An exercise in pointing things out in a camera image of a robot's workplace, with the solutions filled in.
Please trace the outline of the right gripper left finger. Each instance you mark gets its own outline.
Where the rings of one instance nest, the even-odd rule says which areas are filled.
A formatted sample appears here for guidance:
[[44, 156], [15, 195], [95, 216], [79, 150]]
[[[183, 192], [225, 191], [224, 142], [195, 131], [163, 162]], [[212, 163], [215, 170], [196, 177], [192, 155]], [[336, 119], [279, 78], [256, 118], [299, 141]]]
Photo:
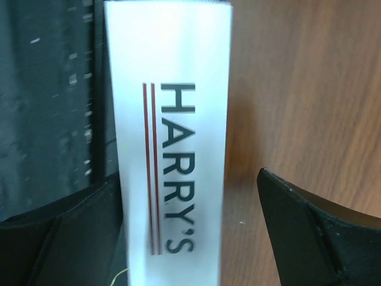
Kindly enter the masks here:
[[105, 285], [123, 211], [118, 173], [1, 222], [1, 285]]

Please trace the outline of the white Harry's box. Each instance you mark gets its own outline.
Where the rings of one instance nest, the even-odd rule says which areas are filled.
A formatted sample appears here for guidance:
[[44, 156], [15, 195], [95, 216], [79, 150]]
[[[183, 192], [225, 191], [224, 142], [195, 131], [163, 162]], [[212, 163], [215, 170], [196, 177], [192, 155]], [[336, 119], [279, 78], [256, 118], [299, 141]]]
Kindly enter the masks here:
[[106, 1], [129, 285], [218, 285], [233, 8]]

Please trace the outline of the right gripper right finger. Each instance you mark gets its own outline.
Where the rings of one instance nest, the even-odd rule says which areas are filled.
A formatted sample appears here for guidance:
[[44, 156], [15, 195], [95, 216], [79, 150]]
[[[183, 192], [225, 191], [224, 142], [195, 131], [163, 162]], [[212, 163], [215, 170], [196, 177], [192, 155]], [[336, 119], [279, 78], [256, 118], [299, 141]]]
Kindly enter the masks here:
[[257, 187], [282, 285], [380, 285], [380, 218], [260, 169]]

